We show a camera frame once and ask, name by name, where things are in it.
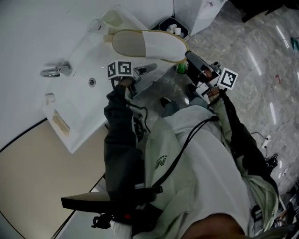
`white sink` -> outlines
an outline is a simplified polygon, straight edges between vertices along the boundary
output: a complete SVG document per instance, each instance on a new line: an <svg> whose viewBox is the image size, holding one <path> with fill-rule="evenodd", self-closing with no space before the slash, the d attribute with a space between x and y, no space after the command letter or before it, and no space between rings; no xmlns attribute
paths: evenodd
<svg viewBox="0 0 299 239"><path fill-rule="evenodd" d="M119 29L146 29L135 17L120 7L114 7L113 10L123 19ZM103 35L86 32L67 59L73 68L72 74L69 77L61 74L60 77L51 78L46 94L54 94L55 101L44 104L43 111L71 153L105 124L103 111L108 104L106 95L112 91L111 82L107 80L107 65L121 59L131 61L133 67L157 64L156 70L142 76L140 85L144 85L144 88L158 80L173 65L161 60L121 56L109 43L103 42ZM88 83L90 78L96 81L94 87ZM55 111L69 127L67 134L54 122Z"/></svg>

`cabinet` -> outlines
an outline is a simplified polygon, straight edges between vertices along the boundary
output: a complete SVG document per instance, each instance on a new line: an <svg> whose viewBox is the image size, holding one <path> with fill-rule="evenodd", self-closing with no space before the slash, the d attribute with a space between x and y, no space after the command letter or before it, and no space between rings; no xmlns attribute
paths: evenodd
<svg viewBox="0 0 299 239"><path fill-rule="evenodd" d="M211 25L226 0L174 0L175 17L189 30L189 35Z"/></svg>

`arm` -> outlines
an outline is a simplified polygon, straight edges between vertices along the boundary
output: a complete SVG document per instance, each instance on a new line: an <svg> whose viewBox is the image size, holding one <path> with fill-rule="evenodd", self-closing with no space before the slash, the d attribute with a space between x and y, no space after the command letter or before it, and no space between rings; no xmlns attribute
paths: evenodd
<svg viewBox="0 0 299 239"><path fill-rule="evenodd" d="M109 132L104 141L105 179L112 200L120 200L134 189L136 174L142 169L142 151L136 148L133 131L133 112L126 105L126 85L118 84L107 95L104 115Z"/></svg>
<svg viewBox="0 0 299 239"><path fill-rule="evenodd" d="M225 90L219 90L216 87L208 95L210 106L220 120L224 137L231 148L234 159L242 156L242 166L248 170L248 175L261 176L274 187L278 194L277 185L270 177L262 152L257 148L256 141L245 125L239 121L235 107Z"/></svg>

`drain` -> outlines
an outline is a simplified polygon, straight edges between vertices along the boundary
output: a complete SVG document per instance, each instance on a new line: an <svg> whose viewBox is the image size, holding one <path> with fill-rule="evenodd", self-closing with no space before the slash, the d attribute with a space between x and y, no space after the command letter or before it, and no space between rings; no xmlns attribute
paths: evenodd
<svg viewBox="0 0 299 239"><path fill-rule="evenodd" d="M95 86L95 79L94 78L90 78L88 81L88 84L90 87L94 87Z"/></svg>

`shoe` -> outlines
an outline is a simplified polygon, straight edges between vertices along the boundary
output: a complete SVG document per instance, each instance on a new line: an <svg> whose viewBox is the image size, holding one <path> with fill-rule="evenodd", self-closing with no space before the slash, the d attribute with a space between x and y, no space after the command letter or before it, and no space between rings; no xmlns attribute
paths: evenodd
<svg viewBox="0 0 299 239"><path fill-rule="evenodd" d="M193 84L187 85L187 93L188 95L192 95L196 91L196 86Z"/></svg>
<svg viewBox="0 0 299 239"><path fill-rule="evenodd" d="M168 98L166 98L166 97L162 97L162 98L160 99L160 102L161 102L161 105L163 106L163 108L165 108L165 106L166 106L167 104L169 104L169 103L171 102L171 100L168 99Z"/></svg>

